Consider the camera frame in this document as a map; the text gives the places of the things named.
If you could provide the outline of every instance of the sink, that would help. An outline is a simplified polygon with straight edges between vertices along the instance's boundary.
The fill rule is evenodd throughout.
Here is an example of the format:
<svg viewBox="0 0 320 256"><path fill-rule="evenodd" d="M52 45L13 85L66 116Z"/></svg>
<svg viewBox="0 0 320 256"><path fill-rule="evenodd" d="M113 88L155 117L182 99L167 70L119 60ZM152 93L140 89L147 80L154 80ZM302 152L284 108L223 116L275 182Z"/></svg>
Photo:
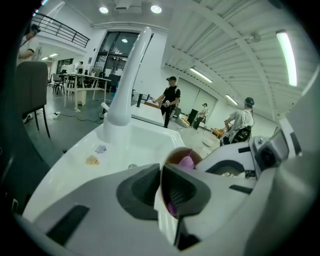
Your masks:
<svg viewBox="0 0 320 256"><path fill-rule="evenodd" d="M175 148L184 147L177 131L131 118L128 149L104 141L103 124L91 131L64 154L40 182L23 216L33 222L46 208L92 179L127 170L130 165L164 164ZM96 153L98 146L106 152ZM89 156L99 165L87 165Z"/></svg>

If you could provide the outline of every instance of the man in black shirt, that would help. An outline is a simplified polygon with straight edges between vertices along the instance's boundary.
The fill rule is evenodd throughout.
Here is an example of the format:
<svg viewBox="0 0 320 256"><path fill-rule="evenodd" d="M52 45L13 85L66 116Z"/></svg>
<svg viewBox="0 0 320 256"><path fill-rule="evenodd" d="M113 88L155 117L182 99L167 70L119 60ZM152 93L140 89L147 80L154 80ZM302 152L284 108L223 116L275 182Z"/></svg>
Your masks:
<svg viewBox="0 0 320 256"><path fill-rule="evenodd" d="M166 80L169 82L169 87L165 89L164 93L156 100L156 102L159 104L162 102L161 112L162 115L165 114L164 127L168 128L170 115L175 109L176 104L179 102L181 92L177 87L177 78L175 76L171 76Z"/></svg>

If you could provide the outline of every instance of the ceiling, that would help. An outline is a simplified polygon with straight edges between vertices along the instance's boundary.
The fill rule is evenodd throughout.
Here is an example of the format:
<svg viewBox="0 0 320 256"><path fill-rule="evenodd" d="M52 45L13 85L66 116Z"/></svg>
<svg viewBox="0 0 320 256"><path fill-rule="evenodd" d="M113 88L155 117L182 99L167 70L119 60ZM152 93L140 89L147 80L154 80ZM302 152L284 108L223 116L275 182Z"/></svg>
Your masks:
<svg viewBox="0 0 320 256"><path fill-rule="evenodd" d="M53 60L65 60L65 59L71 59L75 58L77 56L81 56L81 54L68 50L66 48L62 48L56 45L40 42L42 47L42 55L41 58L49 57L51 54L58 54L54 58L50 58L47 61L53 61Z"/></svg>
<svg viewBox="0 0 320 256"><path fill-rule="evenodd" d="M221 97L230 95L240 106L246 97L254 98L256 112L271 120L288 112L319 63L299 25L267 0L184 3L173 14L163 63L199 80ZM279 30L286 30L290 38L297 87L289 85L284 54L276 37ZM191 67L213 82L190 71Z"/></svg>
<svg viewBox="0 0 320 256"><path fill-rule="evenodd" d="M163 28L169 28L176 0L125 0L132 2L128 10L116 10L120 0L64 0L66 4L77 10L92 25L107 22L137 22ZM161 6L161 14L153 13L150 7L157 3ZM108 8L107 14L99 11L100 7Z"/></svg>

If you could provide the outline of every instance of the gray floor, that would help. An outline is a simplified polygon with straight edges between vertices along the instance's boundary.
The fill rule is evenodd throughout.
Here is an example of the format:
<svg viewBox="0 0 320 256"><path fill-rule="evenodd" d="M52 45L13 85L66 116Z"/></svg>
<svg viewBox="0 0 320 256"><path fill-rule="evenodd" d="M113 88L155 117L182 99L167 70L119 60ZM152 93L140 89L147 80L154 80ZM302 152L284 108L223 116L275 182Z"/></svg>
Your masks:
<svg viewBox="0 0 320 256"><path fill-rule="evenodd" d="M102 120L98 120L99 113L102 111L102 100L92 100L92 95L92 91L87 91L86 105L79 105L78 109L81 110L81 112L78 112L76 116L74 116L74 97L68 96L67 106L64 107L63 93L58 93L58 95L52 94L52 88L48 88L45 112L51 138L48 138L46 132L42 110L37 111L39 131L37 130L34 113L33 118L25 124L25 128L35 148L50 167L63 155L63 150L70 149L86 134L103 122ZM103 92L98 91L95 98L102 99L103 96ZM53 113L58 111L61 112L61 115L57 119L53 119ZM194 130L191 127L183 128L177 123L170 121L168 128L178 131L186 147L195 150L202 158L205 158L219 146L219 141L216 137L201 127L199 127L198 130Z"/></svg>

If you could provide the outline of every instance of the railing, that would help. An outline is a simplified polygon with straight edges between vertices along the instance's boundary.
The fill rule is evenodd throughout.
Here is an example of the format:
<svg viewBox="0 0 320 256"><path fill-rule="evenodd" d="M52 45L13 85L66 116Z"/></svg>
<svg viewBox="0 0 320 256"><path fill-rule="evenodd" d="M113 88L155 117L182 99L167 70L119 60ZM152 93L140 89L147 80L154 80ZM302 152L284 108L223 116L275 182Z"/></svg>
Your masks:
<svg viewBox="0 0 320 256"><path fill-rule="evenodd" d="M90 40L88 37L73 28L41 13L36 13L33 16L32 24L38 25L43 33L68 40L83 48L86 48L87 43Z"/></svg>

